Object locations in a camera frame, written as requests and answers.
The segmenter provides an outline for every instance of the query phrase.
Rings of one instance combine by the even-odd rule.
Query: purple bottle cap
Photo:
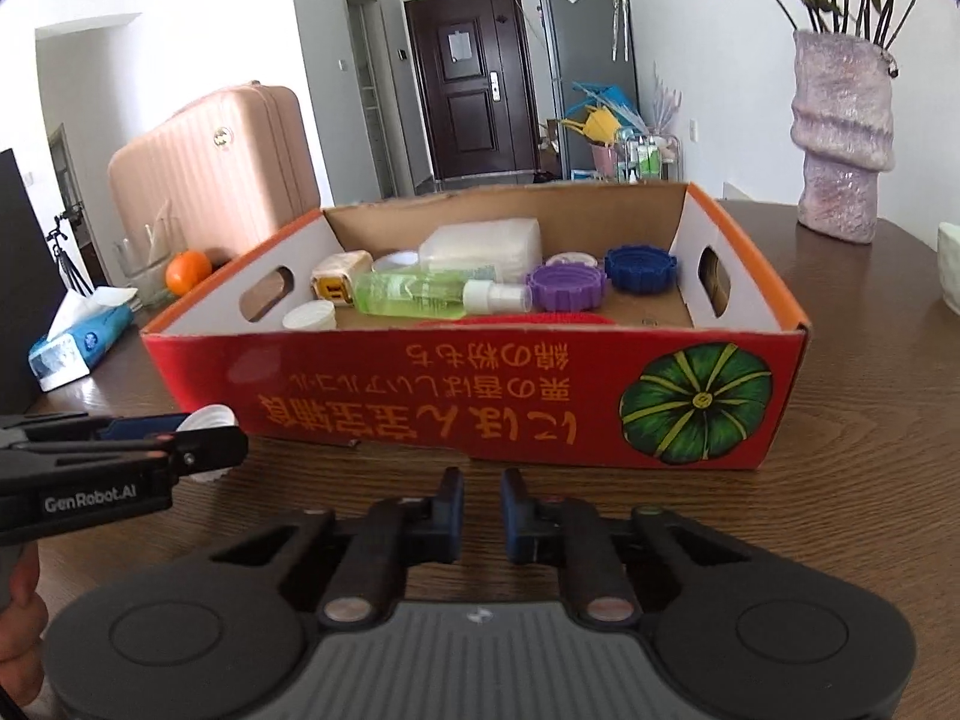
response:
[[[527,276],[534,304],[554,313],[600,308],[606,280],[600,269],[579,263],[544,265]]]

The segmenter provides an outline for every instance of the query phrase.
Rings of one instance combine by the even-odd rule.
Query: refrigerator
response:
[[[619,22],[617,58],[613,61],[613,0],[539,0],[544,19],[553,103],[557,118],[586,98],[573,90],[581,81],[619,86],[637,107],[637,68],[634,63],[634,36],[630,52],[623,58],[623,20]],[[593,170],[593,152],[582,135],[560,128],[560,168],[563,178],[570,170]]]

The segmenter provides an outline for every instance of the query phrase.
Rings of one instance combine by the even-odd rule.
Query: red cardboard box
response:
[[[281,331],[326,256],[417,248],[441,224],[536,217],[544,257],[668,248],[678,284],[611,290],[612,324],[427,324],[337,310]],[[258,322],[257,285],[286,293]],[[234,409],[254,435],[445,446],[474,458],[641,469],[755,469],[808,340],[802,309],[740,227],[685,184],[464,191],[314,212],[216,272],[143,331],[184,410]]]

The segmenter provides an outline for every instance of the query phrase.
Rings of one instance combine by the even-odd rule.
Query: pink suitcase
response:
[[[182,108],[117,151],[110,192],[128,232],[163,213],[215,265],[320,205],[296,95],[258,82]]]

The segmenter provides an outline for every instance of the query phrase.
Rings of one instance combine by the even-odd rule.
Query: brown door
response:
[[[518,2],[407,2],[438,179],[536,167],[536,109]]]

